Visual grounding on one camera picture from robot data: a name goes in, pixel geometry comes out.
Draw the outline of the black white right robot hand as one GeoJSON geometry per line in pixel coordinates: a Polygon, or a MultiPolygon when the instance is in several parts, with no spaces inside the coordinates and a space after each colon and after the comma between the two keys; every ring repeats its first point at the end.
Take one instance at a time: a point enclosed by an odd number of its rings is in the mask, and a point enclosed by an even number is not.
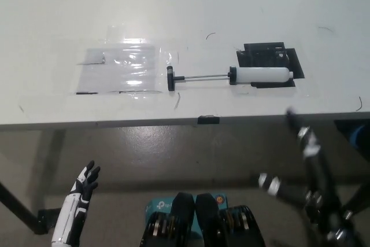
{"type": "Polygon", "coordinates": [[[302,153],[307,189],[303,191],[299,187],[289,186],[277,176],[267,173],[259,175],[259,188],[305,211],[310,223],[316,226],[323,245],[363,246],[354,225],[344,215],[332,173],[315,132],[292,109],[287,110],[286,119],[302,153]]]}

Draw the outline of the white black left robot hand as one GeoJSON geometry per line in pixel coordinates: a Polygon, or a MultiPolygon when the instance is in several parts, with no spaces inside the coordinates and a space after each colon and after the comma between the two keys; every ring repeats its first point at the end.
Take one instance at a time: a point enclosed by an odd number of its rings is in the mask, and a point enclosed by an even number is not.
{"type": "Polygon", "coordinates": [[[79,246],[93,191],[101,168],[90,161],[76,178],[58,215],[51,246],[79,246]]]}

